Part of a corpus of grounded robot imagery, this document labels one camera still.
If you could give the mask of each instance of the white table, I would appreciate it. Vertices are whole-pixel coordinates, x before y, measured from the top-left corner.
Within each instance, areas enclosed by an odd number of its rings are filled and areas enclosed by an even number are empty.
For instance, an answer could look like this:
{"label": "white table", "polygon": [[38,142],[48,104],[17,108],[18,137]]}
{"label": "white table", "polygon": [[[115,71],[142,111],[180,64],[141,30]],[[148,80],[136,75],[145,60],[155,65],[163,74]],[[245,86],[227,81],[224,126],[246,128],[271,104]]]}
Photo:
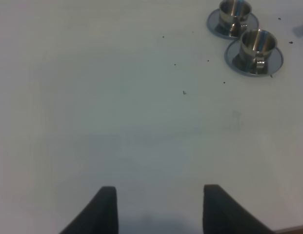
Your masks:
{"label": "white table", "polygon": [[0,233],[57,234],[104,185],[121,234],[201,233],[209,183],[302,225],[303,0],[250,3],[273,78],[226,65],[215,0],[0,1]]}

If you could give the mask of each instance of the stainless steel cup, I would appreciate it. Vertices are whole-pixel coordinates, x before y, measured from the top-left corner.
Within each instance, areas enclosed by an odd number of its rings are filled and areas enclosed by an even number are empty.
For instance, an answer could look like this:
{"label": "stainless steel cup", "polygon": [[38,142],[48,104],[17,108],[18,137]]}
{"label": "stainless steel cup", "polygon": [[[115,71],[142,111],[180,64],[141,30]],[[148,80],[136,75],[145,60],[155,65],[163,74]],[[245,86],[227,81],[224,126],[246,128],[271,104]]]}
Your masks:
{"label": "stainless steel cup", "polygon": [[276,38],[265,30],[246,31],[241,35],[240,60],[248,69],[262,70],[277,47]]}
{"label": "stainless steel cup", "polygon": [[220,26],[233,37],[247,29],[248,16],[252,11],[249,3],[243,0],[223,0],[220,3]]}

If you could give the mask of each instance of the metal cup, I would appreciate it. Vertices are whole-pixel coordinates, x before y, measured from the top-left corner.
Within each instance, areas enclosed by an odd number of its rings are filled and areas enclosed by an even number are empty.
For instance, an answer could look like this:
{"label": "metal cup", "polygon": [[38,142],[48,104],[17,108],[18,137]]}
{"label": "metal cup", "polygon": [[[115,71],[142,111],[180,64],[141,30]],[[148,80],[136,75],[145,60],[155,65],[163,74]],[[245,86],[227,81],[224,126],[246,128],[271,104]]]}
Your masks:
{"label": "metal cup", "polygon": [[220,3],[219,25],[228,35],[237,37],[247,29],[252,7],[244,0],[223,0]]}
{"label": "metal cup", "polygon": [[277,40],[273,34],[265,30],[246,31],[241,35],[241,47],[239,51],[240,61],[248,70],[264,72],[267,60],[277,47]]}

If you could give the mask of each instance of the white tabletop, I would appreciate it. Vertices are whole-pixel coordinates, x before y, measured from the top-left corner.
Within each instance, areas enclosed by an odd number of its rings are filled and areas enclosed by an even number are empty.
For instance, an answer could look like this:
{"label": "white tabletop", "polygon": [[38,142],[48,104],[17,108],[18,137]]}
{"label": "white tabletop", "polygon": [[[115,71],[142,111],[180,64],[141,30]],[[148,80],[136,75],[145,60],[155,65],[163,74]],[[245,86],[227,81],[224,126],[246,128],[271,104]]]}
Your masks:
{"label": "white tabletop", "polygon": [[215,0],[0,1],[0,234],[57,234],[104,185],[121,234],[201,233],[210,183],[302,225],[303,0],[250,3],[273,78],[227,66]]}

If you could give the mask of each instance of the saucer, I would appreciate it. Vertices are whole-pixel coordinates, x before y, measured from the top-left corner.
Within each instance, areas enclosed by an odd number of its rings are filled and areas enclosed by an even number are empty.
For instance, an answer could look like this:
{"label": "saucer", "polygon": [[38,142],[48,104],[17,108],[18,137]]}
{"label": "saucer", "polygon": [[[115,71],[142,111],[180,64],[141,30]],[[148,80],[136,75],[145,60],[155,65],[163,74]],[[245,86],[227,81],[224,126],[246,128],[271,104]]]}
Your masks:
{"label": "saucer", "polygon": [[[232,32],[227,31],[222,26],[219,25],[219,18],[220,18],[220,10],[216,9],[213,11],[207,20],[207,26],[209,30],[218,37],[226,38],[226,39],[238,39],[239,36],[232,35]],[[250,13],[248,20],[247,20],[247,30],[253,30],[259,28],[259,21]]]}
{"label": "saucer", "polygon": [[225,51],[225,60],[227,64],[236,72],[247,76],[269,76],[277,72],[283,65],[283,54],[280,49],[273,50],[271,56],[268,58],[267,66],[264,69],[256,68],[254,63],[248,63],[238,56],[240,51],[240,40],[230,43]]}

